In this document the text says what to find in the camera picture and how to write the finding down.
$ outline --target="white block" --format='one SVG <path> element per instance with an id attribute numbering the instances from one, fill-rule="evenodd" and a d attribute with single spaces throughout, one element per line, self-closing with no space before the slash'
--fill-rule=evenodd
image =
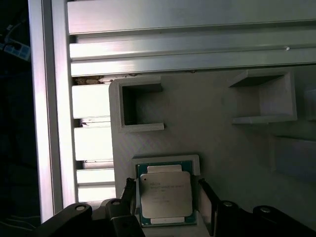
<path id="1" fill-rule="evenodd" d="M 75 119 L 110 116 L 109 84 L 73 86 Z"/>
<path id="2" fill-rule="evenodd" d="M 111 127 L 75 128 L 76 160 L 113 159 Z"/>

